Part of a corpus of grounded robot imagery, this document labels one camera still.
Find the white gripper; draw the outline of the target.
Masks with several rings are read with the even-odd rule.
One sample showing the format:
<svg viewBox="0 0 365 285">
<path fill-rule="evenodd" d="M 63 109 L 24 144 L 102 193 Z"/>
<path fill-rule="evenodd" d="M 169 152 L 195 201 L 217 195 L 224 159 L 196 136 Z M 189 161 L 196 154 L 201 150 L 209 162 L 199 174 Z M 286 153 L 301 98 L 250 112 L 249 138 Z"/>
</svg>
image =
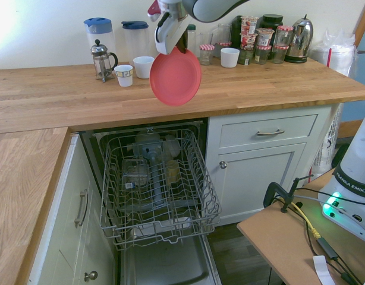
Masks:
<svg viewBox="0 0 365 285">
<path fill-rule="evenodd" d="M 187 19 L 178 21 L 171 17 L 162 17 L 155 31 L 157 51 L 161 54 L 169 55 L 176 47 L 180 53 L 185 54 L 188 40 L 187 27 Z"/>
</svg>

